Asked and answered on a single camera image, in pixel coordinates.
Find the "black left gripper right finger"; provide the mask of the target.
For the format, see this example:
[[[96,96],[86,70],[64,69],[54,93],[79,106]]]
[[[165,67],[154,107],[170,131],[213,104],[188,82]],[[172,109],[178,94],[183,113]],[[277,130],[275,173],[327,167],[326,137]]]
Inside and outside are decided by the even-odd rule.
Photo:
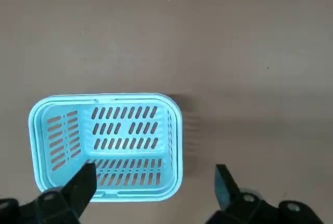
[[[242,192],[223,164],[215,167],[214,189],[220,209],[208,223],[323,223],[304,203],[286,200],[275,207],[253,193]]]

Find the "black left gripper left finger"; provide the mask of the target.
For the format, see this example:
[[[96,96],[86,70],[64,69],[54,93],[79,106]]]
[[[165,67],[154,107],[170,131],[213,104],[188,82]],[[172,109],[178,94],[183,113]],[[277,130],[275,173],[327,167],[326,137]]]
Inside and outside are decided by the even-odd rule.
[[[30,203],[1,199],[1,223],[79,223],[96,189],[96,166],[84,164],[66,185],[48,189]]]

